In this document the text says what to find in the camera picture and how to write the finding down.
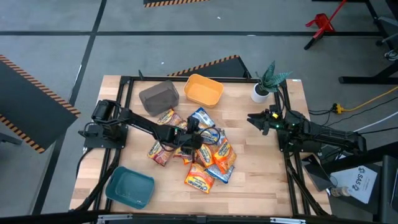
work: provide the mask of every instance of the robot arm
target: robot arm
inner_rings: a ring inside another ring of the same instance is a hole
[[[366,152],[366,140],[360,134],[352,131],[340,131],[325,127],[305,118],[298,111],[282,113],[276,112],[275,106],[258,114],[248,114],[248,121],[267,135],[270,128],[280,130],[286,136],[286,141],[291,144],[316,142],[329,144],[354,152]]]
[[[184,130],[175,126],[156,124],[133,113],[128,108],[120,107],[115,101],[100,100],[91,118],[94,123],[103,128],[103,137],[112,140],[120,138],[120,126],[126,124],[152,135],[162,145],[171,148],[183,147],[185,151],[191,151],[199,149],[203,143],[203,138],[199,134],[195,134],[195,131],[198,130],[199,120],[193,117],[188,119],[188,130]],[[92,133],[80,131],[80,134],[87,137]]]

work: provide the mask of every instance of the white pot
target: white pot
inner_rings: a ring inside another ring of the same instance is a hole
[[[266,101],[266,99],[270,95],[270,93],[268,93],[266,96],[259,95],[258,93],[256,93],[257,85],[258,85],[258,83],[254,85],[253,91],[251,93],[251,99],[256,103],[263,103]]]

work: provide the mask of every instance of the snack bag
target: snack bag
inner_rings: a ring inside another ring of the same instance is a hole
[[[184,165],[187,165],[189,163],[192,162],[192,156],[189,157],[183,157],[182,161],[184,163]],[[202,167],[204,167],[205,165],[203,164],[203,162],[200,159],[199,153],[197,151],[195,151],[195,163],[201,165]]]
[[[216,177],[224,184],[228,184],[228,180],[231,177],[232,171],[234,171],[235,166],[231,166],[226,174],[222,174],[220,169],[216,164],[211,165],[209,168],[206,169],[206,172],[210,174],[212,177]]]
[[[184,121],[182,118],[173,110],[169,109],[166,111],[157,121],[158,124],[168,124],[172,126],[180,125],[181,128],[184,127]],[[167,150],[172,150],[171,147],[164,146]],[[163,150],[162,146],[158,141],[154,143],[150,151],[148,152],[148,157],[155,160],[158,164],[164,166],[166,162],[169,160],[170,156],[173,152],[167,152]]]
[[[173,109],[169,109],[157,120],[157,123],[176,126],[182,121],[183,119]]]
[[[204,163],[202,162],[202,160],[200,159],[199,153],[196,150],[195,151],[195,163],[201,165],[202,167],[204,167]]]
[[[199,123],[198,127],[199,127],[199,131],[197,133],[201,133],[200,136],[203,137],[204,144],[214,144],[217,141],[217,139],[219,139],[218,132],[216,130],[214,130],[213,128],[207,129],[206,131],[204,131],[204,129],[209,128],[209,126],[207,126],[203,123]]]
[[[203,165],[205,165],[206,168],[215,163],[213,159],[214,152],[212,151],[212,147],[207,146],[206,144],[202,144],[201,148],[197,149],[197,153],[199,155],[200,160],[202,161]]]
[[[214,127],[216,125],[214,121],[210,118],[209,114],[203,108],[197,109],[191,116],[199,119],[201,123],[207,125],[208,127]]]
[[[208,194],[214,184],[214,178],[206,173],[201,165],[193,163],[184,183]]]
[[[234,164],[236,154],[226,137],[223,137],[221,145],[213,157],[222,174],[226,174],[228,169]]]
[[[190,156],[190,157],[187,157],[187,158],[182,158],[182,161],[183,161],[183,163],[184,163],[184,165],[187,165],[187,164],[189,164],[189,163],[191,163],[192,162],[192,156]]]
[[[181,157],[181,158],[188,159],[188,158],[192,158],[192,155],[185,154],[184,152],[181,151],[181,148],[178,148],[174,151],[173,157]]]
[[[171,147],[164,146],[167,150],[171,150]],[[155,160],[158,164],[165,166],[166,162],[169,160],[170,156],[173,152],[167,152],[162,149],[160,143],[158,141],[152,146],[150,151],[148,152],[148,157]]]

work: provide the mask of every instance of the teal plastic tray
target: teal plastic tray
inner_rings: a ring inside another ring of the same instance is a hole
[[[105,195],[130,207],[142,209],[148,204],[154,189],[153,177],[120,166],[114,170]]]

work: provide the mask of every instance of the yellow black hazard stripe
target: yellow black hazard stripe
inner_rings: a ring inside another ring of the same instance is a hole
[[[221,58],[221,59],[218,59],[218,60],[214,60],[212,62],[208,62],[208,63],[205,63],[203,65],[198,65],[198,66],[195,66],[195,67],[192,67],[192,68],[188,68],[188,69],[185,69],[185,70],[182,70],[182,71],[179,71],[179,72],[174,72],[174,73],[168,74],[167,76],[170,76],[170,77],[180,76],[180,75],[183,75],[184,73],[192,72],[192,71],[198,70],[200,68],[205,68],[207,66],[215,65],[217,63],[225,62],[227,60],[231,60],[231,59],[234,59],[234,58],[239,58],[239,56],[238,55],[231,55],[229,57],[225,57],[225,58]]]
[[[37,81],[32,75],[29,75],[25,70],[21,69],[18,65],[14,64],[12,61],[10,61],[8,58],[6,58],[3,55],[0,55],[0,61],[5,63],[8,67],[12,68],[14,71],[16,71],[26,80],[28,80],[31,84],[40,89],[47,96],[51,97],[54,101],[62,105],[72,114],[74,114],[76,117],[79,117],[80,111],[78,111],[76,108],[74,108],[71,104],[62,99],[60,96],[55,94],[52,90],[43,85],[41,82]],[[45,149],[42,146],[38,145],[35,141],[33,141],[30,137],[28,137],[28,135],[23,133],[17,126],[12,124],[11,121],[9,121],[2,114],[0,114],[0,122],[4,123],[11,131],[16,133],[22,140],[24,140],[30,147],[32,147],[37,152],[41,153],[45,151]]]
[[[57,103],[62,105],[65,109],[67,109],[69,112],[74,114],[76,117],[79,117],[80,111],[78,111],[76,108],[74,108],[66,100],[62,99],[61,96],[58,96],[56,93],[54,93],[48,87],[43,85],[41,82],[37,81],[32,75],[29,75],[25,70],[18,67],[18,65],[14,64],[12,61],[10,61],[8,58],[6,58],[3,55],[0,55],[0,61],[5,63],[8,67],[14,69],[18,74],[20,74],[22,77],[24,77],[26,80],[28,80],[31,84],[33,84],[38,89],[40,89],[47,96],[51,97],[54,101],[56,101]]]
[[[7,120],[5,116],[0,114],[0,121],[4,123],[11,131],[14,131],[22,140],[24,140],[30,147],[36,150],[38,153],[44,152],[44,148],[40,145],[36,144],[33,140],[30,139],[25,133],[23,133],[19,128],[17,128],[11,121]]]
[[[159,1],[159,2],[150,2],[144,4],[144,7],[157,7],[157,6],[172,6],[176,4],[186,4],[193,2],[204,2],[209,0],[171,0],[171,1]]]

